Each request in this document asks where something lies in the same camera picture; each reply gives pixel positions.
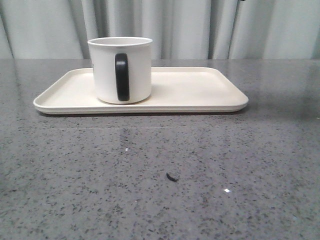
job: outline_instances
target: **curtain fold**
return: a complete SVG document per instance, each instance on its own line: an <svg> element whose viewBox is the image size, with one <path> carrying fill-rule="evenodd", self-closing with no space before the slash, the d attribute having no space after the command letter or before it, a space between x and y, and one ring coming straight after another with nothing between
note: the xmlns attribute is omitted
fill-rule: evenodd
<svg viewBox="0 0 320 240"><path fill-rule="evenodd" d="M87 40L153 39L153 59L320 57L320 0L0 0L0 58L88 59Z"/></svg>

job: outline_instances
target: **tray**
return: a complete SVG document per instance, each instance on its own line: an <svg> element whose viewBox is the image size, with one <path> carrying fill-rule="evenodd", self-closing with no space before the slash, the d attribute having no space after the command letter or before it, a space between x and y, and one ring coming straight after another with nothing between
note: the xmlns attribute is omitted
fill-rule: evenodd
<svg viewBox="0 0 320 240"><path fill-rule="evenodd" d="M33 104L45 114L218 113L244 108L248 98L208 67L153 67L152 93L135 104L111 104L95 95L92 68L67 72Z"/></svg>

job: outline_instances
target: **countertop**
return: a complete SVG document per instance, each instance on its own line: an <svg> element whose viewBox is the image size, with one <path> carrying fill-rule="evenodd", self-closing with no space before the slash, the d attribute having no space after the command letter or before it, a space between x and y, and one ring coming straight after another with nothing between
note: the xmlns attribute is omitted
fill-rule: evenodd
<svg viewBox="0 0 320 240"><path fill-rule="evenodd" d="M320 60L152 64L218 69L248 106L45 115L90 60L0 60L0 239L320 239Z"/></svg>

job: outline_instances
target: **mug rim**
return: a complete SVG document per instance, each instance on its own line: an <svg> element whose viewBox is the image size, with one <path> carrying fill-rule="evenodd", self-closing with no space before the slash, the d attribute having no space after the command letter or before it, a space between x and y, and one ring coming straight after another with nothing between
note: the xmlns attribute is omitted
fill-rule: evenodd
<svg viewBox="0 0 320 240"><path fill-rule="evenodd" d="M112 39L135 39L135 40L144 40L144 42L138 42L138 43L130 43L130 44L105 44L105 43L97 43L95 41L97 40L112 40ZM93 46L102 46L102 47L129 47L129 46L141 46L150 44L153 42L151 38L147 37L138 37L138 36L111 36L111 37L98 37L93 38L87 41L89 45Z"/></svg>

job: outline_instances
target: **white mug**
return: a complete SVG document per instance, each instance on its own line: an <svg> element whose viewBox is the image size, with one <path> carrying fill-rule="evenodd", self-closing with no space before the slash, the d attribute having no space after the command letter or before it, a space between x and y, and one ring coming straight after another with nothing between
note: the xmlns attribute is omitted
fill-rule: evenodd
<svg viewBox="0 0 320 240"><path fill-rule="evenodd" d="M151 43L144 37L103 37L88 41L97 97L132 104L151 94Z"/></svg>

